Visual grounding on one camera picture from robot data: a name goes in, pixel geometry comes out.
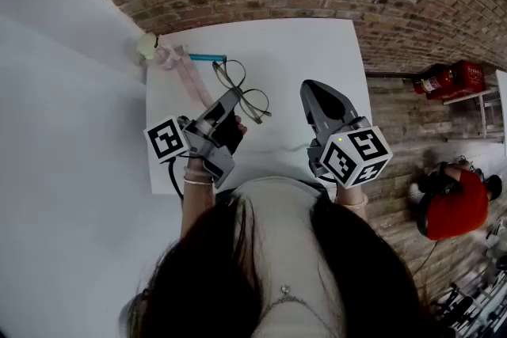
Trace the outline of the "cream plush ball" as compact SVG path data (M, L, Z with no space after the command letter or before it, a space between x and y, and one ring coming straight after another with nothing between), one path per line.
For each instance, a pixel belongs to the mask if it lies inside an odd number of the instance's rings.
M145 60L153 60L158 47L158 36L152 32L143 34L137 41L137 53Z

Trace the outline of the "black metal stand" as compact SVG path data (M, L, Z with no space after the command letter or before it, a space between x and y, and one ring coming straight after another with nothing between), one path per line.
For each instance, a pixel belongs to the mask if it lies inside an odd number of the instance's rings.
M432 302L437 321L451 329L451 338L507 338L507 255L492 260L472 281L471 292L452 283Z

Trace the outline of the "pink wrist bangle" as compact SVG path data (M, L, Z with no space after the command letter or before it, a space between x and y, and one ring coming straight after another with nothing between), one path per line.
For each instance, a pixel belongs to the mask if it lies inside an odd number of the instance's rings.
M359 196L337 196L335 203L347 207L350 210L359 210L366 206L368 197L364 193L361 193Z

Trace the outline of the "person's left hand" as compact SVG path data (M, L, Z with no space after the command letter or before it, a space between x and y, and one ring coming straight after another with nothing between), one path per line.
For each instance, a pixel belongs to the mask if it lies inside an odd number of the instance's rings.
M231 112L213 131L212 139L218 147L225 146L230 154L238 149L240 142L247 132L247 127L242 124L242 119Z

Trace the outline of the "red fire extinguisher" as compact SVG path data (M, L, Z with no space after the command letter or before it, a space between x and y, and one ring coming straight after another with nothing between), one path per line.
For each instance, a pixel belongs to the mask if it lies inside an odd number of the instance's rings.
M414 91L423 94L448 88L453 85L455 76L456 73L449 66L434 64L413 80Z

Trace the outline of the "person's left forearm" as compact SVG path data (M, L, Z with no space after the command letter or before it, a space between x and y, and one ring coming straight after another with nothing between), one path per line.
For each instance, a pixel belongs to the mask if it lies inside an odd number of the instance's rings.
M211 174L204 168L200 158L190 158L185 167L185 175L190 180L212 180ZM183 181L183 203L181 220L181 237L192 228L195 221L215 202L213 185L186 184Z

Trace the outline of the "pale pink ribbon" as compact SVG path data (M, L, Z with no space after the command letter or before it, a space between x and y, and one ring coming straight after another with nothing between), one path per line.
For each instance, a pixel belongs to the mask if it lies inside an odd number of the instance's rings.
M209 108L213 104L213 99L208 92L206 85L204 84L204 81L202 80L202 77L196 68L195 63L189 58L188 52L183 61L183 67L172 70L175 71L181 79L182 85L185 88L187 94L190 96L191 101L194 104L201 105L204 108Z

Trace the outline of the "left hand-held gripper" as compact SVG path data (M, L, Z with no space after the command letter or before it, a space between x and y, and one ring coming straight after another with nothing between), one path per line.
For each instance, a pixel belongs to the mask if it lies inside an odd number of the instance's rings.
M234 109L239 103L235 89L226 91L199 117L180 127L181 118L169 116L160 124L144 131L148 146L160 163L188 155L200 158L204 168L220 187L234 168L233 154L225 146L218 147L212 133L232 132L238 129Z

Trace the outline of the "thin metal-frame eyeglasses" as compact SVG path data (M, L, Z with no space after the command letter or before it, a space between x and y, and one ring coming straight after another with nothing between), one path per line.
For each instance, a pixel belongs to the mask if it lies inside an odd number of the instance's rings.
M257 88L246 88L246 68L236 59L212 63L215 76L227 89L233 89L239 97L242 112L256 124L262 124L265 117L271 117L269 98Z

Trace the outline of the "person's white top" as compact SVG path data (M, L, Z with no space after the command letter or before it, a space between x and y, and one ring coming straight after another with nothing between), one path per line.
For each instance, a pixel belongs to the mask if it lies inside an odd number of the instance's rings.
M345 338L341 296L310 221L318 192L284 177L251 180L236 192L253 221L264 290L252 338Z

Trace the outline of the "person's right forearm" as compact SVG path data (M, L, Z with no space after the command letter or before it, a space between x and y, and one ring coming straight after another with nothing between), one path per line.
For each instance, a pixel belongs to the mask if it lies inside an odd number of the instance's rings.
M363 191L362 187L360 185L351 187L351 188L345 188L343 185L338 184L337 185L337 191L336 196L334 198L334 202L337 196L359 196L361 193L365 192ZM348 212L347 215L343 215L345 219L345 224L347 226L348 231L353 235L360 235L365 236L366 234L371 234L374 236L378 236L372 225L370 224L368 220L368 213L367 213L367 205L362 209L359 210L350 210L347 207L344 207Z

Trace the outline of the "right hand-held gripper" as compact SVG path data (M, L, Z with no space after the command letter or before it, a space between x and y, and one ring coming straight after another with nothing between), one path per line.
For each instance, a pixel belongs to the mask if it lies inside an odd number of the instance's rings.
M357 117L350 99L322 82L305 80L300 97L307 123L322 131L307 148L315 177L345 188L376 179L393 157L379 127ZM353 120L339 128L339 119Z

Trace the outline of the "white metal rack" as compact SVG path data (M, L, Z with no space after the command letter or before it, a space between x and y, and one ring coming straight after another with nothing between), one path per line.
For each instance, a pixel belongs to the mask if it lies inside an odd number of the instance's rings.
M489 96L493 93L500 93L500 90L497 86L493 86L489 89L483 90L478 93L470 93L465 96L456 97L450 100L446 100L442 102L442 105L450 105L455 103L460 103L463 101L468 100L477 100L477 106L479 108L480 113L480 119L481 119L481 127L480 131L477 133L477 135L474 136L464 136L461 139L460 138L454 138L454 139L446 139L447 142L460 142L465 140L478 140L479 142L486 141L487 139L493 141L494 139L500 139L499 142L503 142L503 136L504 131L490 131L487 129L486 124L486 109L492 108L494 103L493 102L485 102L484 96Z

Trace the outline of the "white side table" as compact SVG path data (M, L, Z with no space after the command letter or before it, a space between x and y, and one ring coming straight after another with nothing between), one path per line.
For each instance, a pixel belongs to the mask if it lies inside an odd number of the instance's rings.
M502 110L504 155L507 157L507 72L496 70L495 75Z

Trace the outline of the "red extinguisher box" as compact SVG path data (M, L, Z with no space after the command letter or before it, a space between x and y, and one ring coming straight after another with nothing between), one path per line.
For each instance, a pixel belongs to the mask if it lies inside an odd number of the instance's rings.
M465 60L449 66L436 64L432 74L439 87L426 94L428 100L450 101L486 89L482 68Z

